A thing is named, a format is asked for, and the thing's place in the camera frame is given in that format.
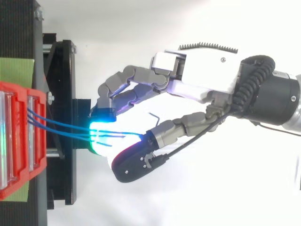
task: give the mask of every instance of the black wire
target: black wire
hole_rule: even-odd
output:
[[[280,130],[280,129],[274,129],[274,128],[271,128],[271,127],[267,127],[267,126],[261,125],[260,123],[258,123],[257,125],[260,126],[260,127],[262,127],[262,128],[265,128],[265,129],[270,129],[270,130],[273,130],[273,131],[277,131],[277,132],[281,132],[281,133],[287,133],[287,134],[290,134],[290,135],[301,137],[301,135],[297,134],[297,133],[291,133],[291,132]]]
[[[167,154],[167,157],[170,158],[174,154],[177,154],[179,151],[181,151],[182,149],[186,148],[188,145],[191,145],[193,142],[195,142],[201,136],[205,135],[207,132],[209,132],[209,130],[211,130],[214,126],[216,126],[218,123],[220,123],[221,121],[223,121],[224,119],[226,119],[231,114],[232,114],[232,112],[228,112],[227,114],[224,114],[222,117],[220,117],[217,120],[215,120],[214,122],[212,122],[206,129],[204,129],[202,132],[200,132],[199,134],[197,134],[194,138],[190,139],[185,144],[179,146],[178,148],[174,149],[172,152],[170,152],[169,154]]]
[[[159,125],[159,122],[160,122],[160,117],[159,117],[159,116],[156,116],[155,114],[150,113],[150,112],[149,112],[149,114],[150,114],[151,116],[154,116],[155,118],[157,118],[156,126],[158,126],[158,125]]]

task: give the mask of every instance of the screw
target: screw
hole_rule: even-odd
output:
[[[51,92],[47,93],[47,102],[49,105],[52,105],[52,102],[55,100],[55,97],[52,95]]]
[[[292,96],[292,97],[291,97],[291,101],[292,101],[292,102],[295,102],[296,100],[297,100],[297,98],[296,98],[295,96]]]
[[[71,46],[71,53],[77,54],[77,46]]]
[[[34,17],[39,21],[44,20],[44,9],[41,6],[37,7],[34,11]]]

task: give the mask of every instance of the red plastic holder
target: red plastic holder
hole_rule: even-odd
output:
[[[34,111],[45,117],[44,93],[0,82],[0,201],[46,167],[46,132],[36,127],[30,129],[27,122],[30,99],[33,100]],[[33,158],[29,155],[29,143],[34,144],[31,146]]]

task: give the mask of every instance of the white wall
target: white wall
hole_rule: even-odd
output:
[[[46,11],[44,32],[77,45],[76,96],[93,103],[98,86],[126,65],[149,67],[156,52],[190,42],[218,42],[246,56],[266,54],[277,70],[298,74],[298,2],[39,1]],[[173,119],[205,107],[163,95],[137,109]],[[78,199],[73,206],[55,202],[48,225],[299,226],[300,178],[294,177],[300,146],[298,137],[229,118],[215,133],[129,184],[115,179],[105,158],[78,150]]]

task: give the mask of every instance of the robotic hand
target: robotic hand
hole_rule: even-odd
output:
[[[149,69],[127,66],[108,78],[99,87],[100,97],[91,111],[95,121],[114,122],[135,104],[165,92],[210,103],[205,113],[167,120],[120,152],[112,162],[116,178],[131,182],[143,177],[205,133],[215,131],[228,116],[301,131],[301,76],[274,69],[275,62],[268,56],[242,60],[237,49],[197,43],[158,52]],[[138,84],[122,93],[131,81]],[[154,155],[182,136],[194,138],[169,154]]]

